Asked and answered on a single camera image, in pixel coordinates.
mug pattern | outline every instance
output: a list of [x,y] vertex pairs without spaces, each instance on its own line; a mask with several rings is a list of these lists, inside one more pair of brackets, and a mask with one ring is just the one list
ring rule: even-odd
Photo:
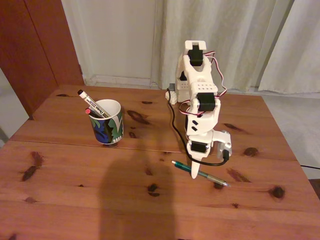
[[124,123],[122,112],[116,116],[97,120],[90,117],[95,138],[102,144],[113,144],[118,142],[124,135]]

green pen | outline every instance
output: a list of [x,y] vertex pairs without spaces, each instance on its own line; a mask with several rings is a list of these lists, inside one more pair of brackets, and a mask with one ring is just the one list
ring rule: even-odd
[[[179,162],[179,161],[171,161],[174,166],[178,169],[182,169],[182,170],[185,170],[186,172],[189,172],[191,173],[191,167],[187,166],[187,165],[184,165],[182,162]],[[217,184],[220,184],[220,185],[223,185],[223,186],[226,186],[226,187],[230,187],[230,184],[228,184],[227,182],[221,180],[220,178],[217,178],[215,176],[212,176],[208,173],[205,173],[203,171],[199,171],[198,172],[198,175],[202,176],[202,177],[205,177],[206,179],[208,179],[209,181],[211,182],[214,182],[214,183],[217,183]]]

white robotic arm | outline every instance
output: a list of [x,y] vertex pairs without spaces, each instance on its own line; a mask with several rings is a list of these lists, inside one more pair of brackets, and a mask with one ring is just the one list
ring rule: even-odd
[[181,112],[186,115],[185,131],[188,139],[186,148],[193,158],[191,166],[193,179],[198,175],[199,162],[209,155],[214,142],[218,142],[219,159],[227,161],[232,154],[230,134],[214,130],[218,123],[221,102],[217,96],[218,88],[211,76],[211,62],[203,55],[203,50],[206,49],[204,41],[185,41],[175,76],[177,101],[190,104],[187,111]]

wooden table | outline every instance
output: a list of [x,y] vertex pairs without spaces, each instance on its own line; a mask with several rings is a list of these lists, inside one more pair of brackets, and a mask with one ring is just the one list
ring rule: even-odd
[[[116,147],[95,140],[80,88],[121,103]],[[0,151],[0,240],[320,238],[320,202],[261,97],[221,100],[216,129],[231,133],[233,155],[223,166],[201,166],[231,184],[217,189],[171,163],[187,157],[164,95],[56,90]],[[207,161],[217,161],[212,154]]]

gray floor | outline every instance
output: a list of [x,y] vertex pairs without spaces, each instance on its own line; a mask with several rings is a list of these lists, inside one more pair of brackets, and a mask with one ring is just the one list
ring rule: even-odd
[[[130,84],[97,82],[97,87],[157,89]],[[249,93],[262,95],[276,123],[301,165],[320,167],[320,99],[319,93],[279,96],[278,93]],[[303,167],[308,179],[320,179],[320,170]]]

